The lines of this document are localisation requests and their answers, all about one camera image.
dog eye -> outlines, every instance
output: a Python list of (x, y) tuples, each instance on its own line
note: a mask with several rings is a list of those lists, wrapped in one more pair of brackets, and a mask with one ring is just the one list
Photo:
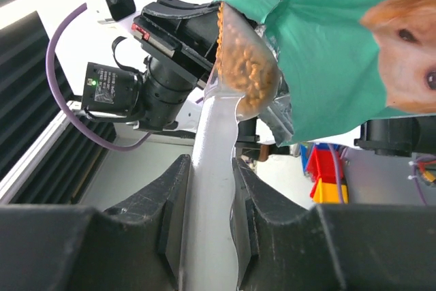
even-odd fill
[(426, 79), (430, 89), (436, 90), (436, 70), (428, 73)]
[(418, 42), (414, 35), (407, 29), (401, 29), (398, 31), (398, 36), (406, 42)]

black mount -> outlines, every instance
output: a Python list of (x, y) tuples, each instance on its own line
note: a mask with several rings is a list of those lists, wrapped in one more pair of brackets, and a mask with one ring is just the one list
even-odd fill
[(376, 155), (411, 157), (436, 154), (436, 116), (367, 121), (354, 144)]

black strap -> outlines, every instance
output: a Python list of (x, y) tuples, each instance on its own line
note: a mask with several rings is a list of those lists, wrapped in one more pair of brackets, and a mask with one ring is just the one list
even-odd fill
[(136, 68), (130, 67), (130, 66), (124, 66), (123, 64), (120, 64), (116, 57), (115, 57), (115, 50), (116, 47), (119, 45), (120, 42), (122, 42), (123, 40), (126, 40), (126, 37), (118, 37), (117, 39), (115, 39), (112, 43), (112, 54), (114, 55), (114, 60), (115, 63), (118, 65), (119, 68), (121, 68), (124, 71), (128, 71), (128, 72), (132, 72), (134, 74), (140, 75), (141, 72), (139, 70), (137, 70)]

white panel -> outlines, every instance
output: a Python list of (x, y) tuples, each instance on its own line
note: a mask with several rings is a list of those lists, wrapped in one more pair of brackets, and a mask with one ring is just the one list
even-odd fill
[[(133, 142), (116, 140), (120, 145)], [(186, 153), (191, 155), (192, 147), (154, 142), (145, 142), (127, 153), (111, 151), (80, 203), (107, 209), (154, 181), (179, 155)]]

machine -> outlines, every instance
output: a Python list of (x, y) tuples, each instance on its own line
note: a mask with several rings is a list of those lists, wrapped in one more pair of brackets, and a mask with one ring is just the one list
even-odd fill
[[(115, 22), (135, 11), (130, 0), (106, 3)], [(187, 96), (204, 88), (215, 61), (217, 9), (216, 3), (179, 0), (145, 6), (131, 32), (149, 54), (147, 70), (89, 63), (76, 113), (156, 134), (184, 130), (180, 113)], [(113, 51), (122, 39), (115, 40)], [(370, 136), (382, 139), (371, 134), (373, 126), (367, 123), (356, 141), (366, 142), (362, 147), (378, 149), (379, 143), (369, 142)], [(422, 128), (420, 138), (434, 136), (434, 126)], [(255, 120), (241, 123), (239, 132), (236, 147), (256, 147)], [(392, 140), (384, 141), (384, 149), (393, 147)], [(391, 154), (419, 150), (419, 142), (410, 144)], [(103, 213), (82, 206), (3, 207), (7, 247), (0, 251), (0, 289), (200, 291), (186, 280), (201, 272), (182, 265), (191, 168), (191, 158), (180, 156), (158, 179)], [(227, 278), (234, 277), (234, 288), (223, 288), (225, 269), (208, 262), (204, 270), (212, 267), (217, 275), (203, 276), (198, 285), (205, 289), (434, 290), (436, 207), (323, 204), (307, 211), (259, 180), (240, 159), (233, 160), (231, 175), (228, 226), (237, 272)]]

